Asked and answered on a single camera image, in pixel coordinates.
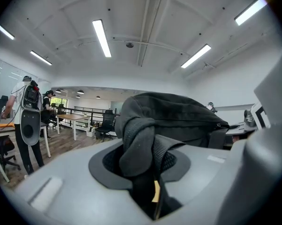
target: black office chair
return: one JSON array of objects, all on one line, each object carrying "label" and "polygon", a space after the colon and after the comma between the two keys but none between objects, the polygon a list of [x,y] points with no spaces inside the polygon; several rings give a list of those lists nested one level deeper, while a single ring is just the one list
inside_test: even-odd
[{"label": "black office chair", "polygon": [[5,166],[7,164],[16,166],[18,170],[21,170],[20,165],[17,163],[10,162],[10,159],[15,160],[15,155],[4,157],[4,155],[7,155],[9,151],[15,149],[15,145],[10,140],[9,136],[2,136],[0,137],[0,164],[2,165],[3,170],[5,171]]},{"label": "black office chair", "polygon": [[[64,104],[59,104],[56,115],[62,115],[62,114],[66,114]],[[52,127],[57,126],[57,119],[56,119],[55,115],[50,117],[50,122],[53,123]]]},{"label": "black office chair", "polygon": [[6,105],[7,102],[8,102],[8,96],[2,96],[0,98],[0,118],[1,118],[2,108]]},{"label": "black office chair", "polygon": [[95,132],[97,132],[97,134],[103,133],[102,142],[104,142],[104,139],[106,137],[109,137],[109,138],[112,139],[112,136],[108,133],[113,130],[114,117],[115,117],[115,115],[113,113],[109,113],[109,112],[106,111],[103,114],[102,126],[95,129]]}]

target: table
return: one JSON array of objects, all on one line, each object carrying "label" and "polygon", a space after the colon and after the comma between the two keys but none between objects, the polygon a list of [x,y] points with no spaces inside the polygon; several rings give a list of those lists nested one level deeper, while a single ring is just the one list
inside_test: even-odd
[{"label": "table", "polygon": [[76,141],[76,121],[89,118],[89,116],[77,115],[77,114],[60,114],[56,115],[57,118],[57,134],[60,134],[60,121],[59,118],[70,120],[73,122],[73,135],[74,141]]},{"label": "table", "polygon": [[[47,139],[47,129],[46,129],[46,124],[41,122],[41,129],[44,130],[44,138],[45,138],[45,144],[46,144],[46,148],[47,148],[47,154],[48,154],[48,157],[51,157],[51,154],[50,154],[50,150],[49,150],[49,145],[48,145],[48,139]],[[14,127],[6,127],[4,129],[2,129],[0,127],[0,137],[2,136],[10,136],[10,135],[14,135],[15,134],[15,128]],[[9,182],[9,179],[7,177],[7,175],[5,174],[1,164],[0,164],[0,172],[2,173],[4,179],[6,180],[6,182]]]}]

